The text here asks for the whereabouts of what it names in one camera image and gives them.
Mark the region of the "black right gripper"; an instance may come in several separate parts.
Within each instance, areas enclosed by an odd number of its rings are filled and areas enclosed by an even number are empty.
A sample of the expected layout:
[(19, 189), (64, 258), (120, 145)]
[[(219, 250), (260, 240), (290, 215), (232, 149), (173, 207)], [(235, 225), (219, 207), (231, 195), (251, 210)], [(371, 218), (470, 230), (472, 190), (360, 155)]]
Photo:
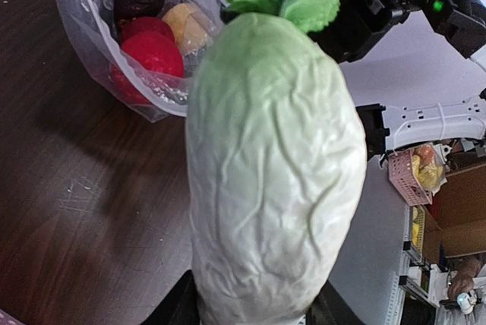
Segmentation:
[(339, 11), (314, 41), (338, 63), (364, 58), (393, 27), (420, 9), (418, 0), (339, 0)]

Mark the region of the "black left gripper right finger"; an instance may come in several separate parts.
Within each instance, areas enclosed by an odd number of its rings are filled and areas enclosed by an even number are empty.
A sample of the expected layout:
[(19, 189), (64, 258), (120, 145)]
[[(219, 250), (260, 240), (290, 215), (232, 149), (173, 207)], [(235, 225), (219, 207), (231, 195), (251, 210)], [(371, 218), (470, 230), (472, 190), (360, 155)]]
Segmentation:
[(364, 325), (330, 282), (326, 282), (309, 307), (310, 325)]

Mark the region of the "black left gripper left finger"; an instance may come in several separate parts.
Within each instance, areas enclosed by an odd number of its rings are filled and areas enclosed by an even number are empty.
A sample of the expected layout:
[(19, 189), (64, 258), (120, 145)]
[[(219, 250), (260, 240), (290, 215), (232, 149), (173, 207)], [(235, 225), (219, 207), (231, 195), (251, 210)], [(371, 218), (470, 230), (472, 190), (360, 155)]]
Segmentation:
[(141, 325), (199, 325), (197, 290), (187, 270)]

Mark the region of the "white toy bun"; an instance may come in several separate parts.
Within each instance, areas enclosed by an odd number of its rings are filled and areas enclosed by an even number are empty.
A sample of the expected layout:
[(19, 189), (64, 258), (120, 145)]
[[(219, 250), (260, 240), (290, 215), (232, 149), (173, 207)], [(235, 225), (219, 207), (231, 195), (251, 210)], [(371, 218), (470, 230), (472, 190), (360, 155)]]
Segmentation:
[(310, 39), (340, 0), (226, 0), (237, 14), (188, 97), (192, 271), (204, 324), (295, 324), (326, 283), (367, 170), (338, 64)]

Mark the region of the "yellow toy fruit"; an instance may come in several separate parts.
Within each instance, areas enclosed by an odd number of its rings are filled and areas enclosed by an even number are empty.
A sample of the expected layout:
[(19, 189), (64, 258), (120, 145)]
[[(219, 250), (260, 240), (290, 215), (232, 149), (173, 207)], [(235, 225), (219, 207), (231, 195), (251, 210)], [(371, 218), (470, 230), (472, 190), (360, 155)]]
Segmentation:
[(195, 4), (177, 4), (164, 14), (162, 20), (170, 26), (182, 55), (195, 53), (207, 44), (212, 24)]

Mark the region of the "clear zip top bag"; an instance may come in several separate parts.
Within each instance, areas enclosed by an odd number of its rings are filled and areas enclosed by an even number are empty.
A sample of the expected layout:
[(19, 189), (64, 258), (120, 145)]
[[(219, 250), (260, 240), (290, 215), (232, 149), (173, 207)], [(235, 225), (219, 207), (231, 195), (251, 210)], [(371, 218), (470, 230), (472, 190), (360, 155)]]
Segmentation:
[[(151, 122), (168, 115), (187, 115), (188, 92), (192, 76), (207, 47), (219, 32), (220, 0), (166, 0), (162, 13), (180, 3), (193, 3), (210, 19), (207, 44), (195, 53), (183, 55), (185, 75), (173, 77), (146, 70), (119, 45), (114, 22), (114, 0), (56, 0), (65, 32), (88, 74), (127, 107)], [(110, 77), (109, 66), (116, 65), (131, 84), (150, 102), (150, 106), (126, 103)]]

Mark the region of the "red toy fruit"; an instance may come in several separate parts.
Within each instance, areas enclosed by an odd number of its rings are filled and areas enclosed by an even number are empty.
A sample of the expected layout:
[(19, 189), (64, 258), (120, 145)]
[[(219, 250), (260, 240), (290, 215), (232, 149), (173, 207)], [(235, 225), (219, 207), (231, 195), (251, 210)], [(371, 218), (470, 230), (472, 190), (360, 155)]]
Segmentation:
[(111, 64), (109, 66), (109, 71), (112, 82), (126, 103), (142, 106), (151, 105), (151, 102), (131, 84), (116, 65)]
[(157, 17), (139, 17), (121, 29), (121, 50), (146, 70), (184, 77), (183, 57), (170, 26)]

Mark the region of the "dark red toy apple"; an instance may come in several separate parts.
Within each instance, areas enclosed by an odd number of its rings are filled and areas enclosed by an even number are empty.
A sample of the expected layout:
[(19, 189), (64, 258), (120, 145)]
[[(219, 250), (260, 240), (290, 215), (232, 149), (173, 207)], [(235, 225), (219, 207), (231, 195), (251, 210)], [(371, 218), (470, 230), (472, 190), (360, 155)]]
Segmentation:
[(165, 0), (114, 0), (113, 17), (117, 30), (121, 31), (133, 19), (157, 16), (164, 4)]

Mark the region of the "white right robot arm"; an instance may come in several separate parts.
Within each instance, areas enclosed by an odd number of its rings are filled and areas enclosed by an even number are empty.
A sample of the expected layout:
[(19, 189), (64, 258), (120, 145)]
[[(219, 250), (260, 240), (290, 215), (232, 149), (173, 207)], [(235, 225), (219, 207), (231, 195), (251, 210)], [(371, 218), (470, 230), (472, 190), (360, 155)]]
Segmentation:
[[(341, 0), (330, 28), (314, 40), (338, 63), (364, 58), (397, 24), (422, 12), (465, 59), (485, 64), (485, 0)], [(357, 111), (366, 133), (368, 168), (358, 208), (330, 278), (308, 310), (309, 324), (396, 324), (404, 300), (399, 271), (403, 236), (412, 227), (409, 205), (380, 171), (389, 153), (448, 138), (485, 138), (485, 101), (480, 96), (449, 103), (437, 99), (447, 85), (440, 72), (407, 93), (415, 66), (389, 59), (383, 80), (404, 96), (401, 106), (373, 104)]]

